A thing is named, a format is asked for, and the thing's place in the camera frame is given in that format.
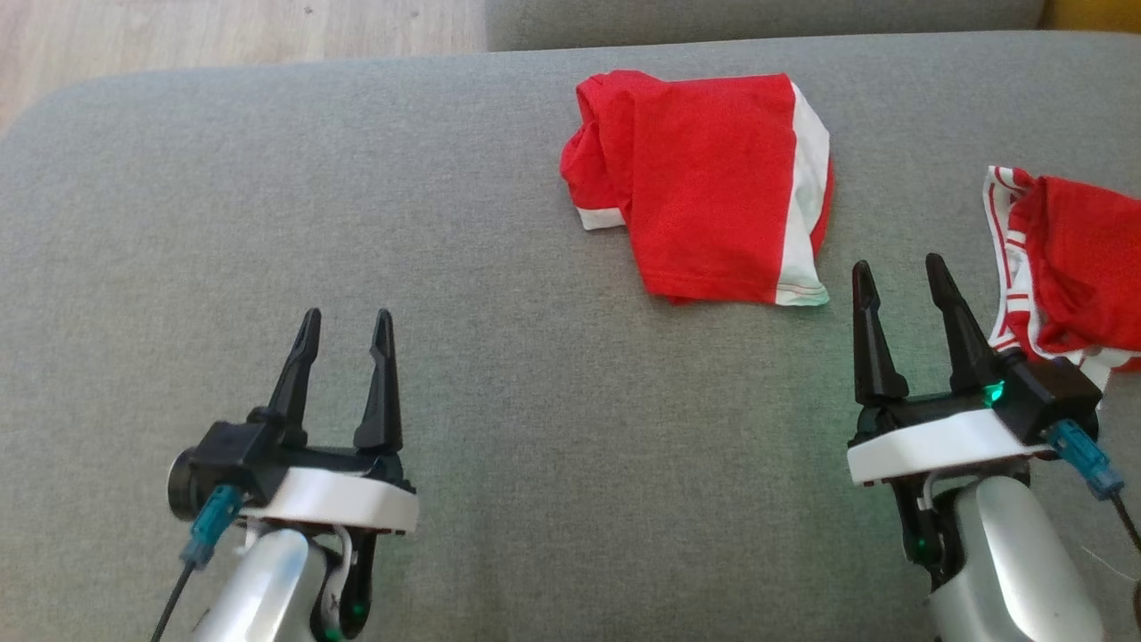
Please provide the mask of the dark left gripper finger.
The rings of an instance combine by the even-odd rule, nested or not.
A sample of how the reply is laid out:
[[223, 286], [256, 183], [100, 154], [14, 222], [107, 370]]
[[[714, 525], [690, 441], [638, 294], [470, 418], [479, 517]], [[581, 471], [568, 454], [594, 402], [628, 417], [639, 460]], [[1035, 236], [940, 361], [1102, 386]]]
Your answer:
[[308, 442], [304, 415], [311, 366], [319, 351], [321, 320], [319, 309], [305, 312], [268, 405], [254, 407], [246, 415], [250, 424], [277, 430], [280, 442], [286, 447], [305, 447]]
[[403, 447], [402, 411], [393, 315], [380, 309], [370, 346], [373, 374], [354, 447], [377, 454], [398, 454]]

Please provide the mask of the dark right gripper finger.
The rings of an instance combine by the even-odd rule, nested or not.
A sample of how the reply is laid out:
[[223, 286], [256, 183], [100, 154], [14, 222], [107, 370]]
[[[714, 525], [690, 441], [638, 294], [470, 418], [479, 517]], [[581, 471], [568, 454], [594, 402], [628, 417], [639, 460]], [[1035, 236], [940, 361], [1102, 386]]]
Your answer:
[[996, 369], [996, 353], [976, 320], [965, 296], [949, 271], [942, 255], [925, 257], [926, 279], [933, 303], [944, 320], [952, 374], [949, 387], [954, 395], [982, 393], [1001, 382]]
[[856, 403], [861, 407], [879, 407], [907, 398], [908, 382], [895, 368], [879, 316], [879, 289], [866, 260], [853, 265], [852, 296]]

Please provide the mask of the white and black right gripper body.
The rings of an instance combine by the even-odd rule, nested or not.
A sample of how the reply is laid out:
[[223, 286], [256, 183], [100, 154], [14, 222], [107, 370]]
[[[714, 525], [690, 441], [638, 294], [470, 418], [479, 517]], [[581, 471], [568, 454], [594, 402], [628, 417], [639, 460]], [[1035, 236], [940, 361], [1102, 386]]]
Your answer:
[[1047, 453], [1044, 442], [1023, 444], [990, 407], [933, 417], [950, 407], [942, 399], [860, 411], [847, 450], [851, 482], [872, 485]]

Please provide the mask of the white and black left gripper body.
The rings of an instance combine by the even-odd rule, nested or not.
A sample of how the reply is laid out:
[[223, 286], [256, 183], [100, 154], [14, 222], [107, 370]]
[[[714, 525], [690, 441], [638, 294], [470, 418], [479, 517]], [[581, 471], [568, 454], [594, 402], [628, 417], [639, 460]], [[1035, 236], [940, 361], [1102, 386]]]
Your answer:
[[375, 533], [416, 530], [419, 497], [396, 454], [285, 449], [282, 460], [288, 470], [273, 498], [265, 506], [248, 504], [241, 517]]

